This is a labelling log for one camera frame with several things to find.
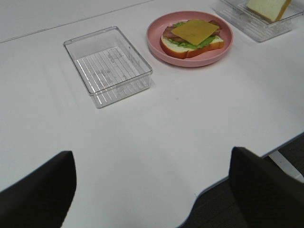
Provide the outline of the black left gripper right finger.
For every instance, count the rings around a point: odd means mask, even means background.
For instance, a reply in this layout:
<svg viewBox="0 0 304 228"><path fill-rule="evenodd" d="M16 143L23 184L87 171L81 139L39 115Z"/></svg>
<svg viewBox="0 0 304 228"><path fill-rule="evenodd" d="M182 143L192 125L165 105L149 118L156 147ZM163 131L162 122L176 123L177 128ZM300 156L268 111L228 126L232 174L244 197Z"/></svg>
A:
<svg viewBox="0 0 304 228"><path fill-rule="evenodd" d="M304 226L304 185L253 152L232 149L228 180L248 227Z"/></svg>

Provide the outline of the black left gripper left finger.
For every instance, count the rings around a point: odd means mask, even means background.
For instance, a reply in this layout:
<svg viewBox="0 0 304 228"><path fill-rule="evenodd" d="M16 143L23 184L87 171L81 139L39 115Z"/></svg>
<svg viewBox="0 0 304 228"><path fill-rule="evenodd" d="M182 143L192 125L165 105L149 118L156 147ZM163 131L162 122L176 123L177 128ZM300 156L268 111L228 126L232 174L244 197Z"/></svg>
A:
<svg viewBox="0 0 304 228"><path fill-rule="evenodd" d="M76 191L73 153L62 151L0 193L2 228L60 228Z"/></svg>

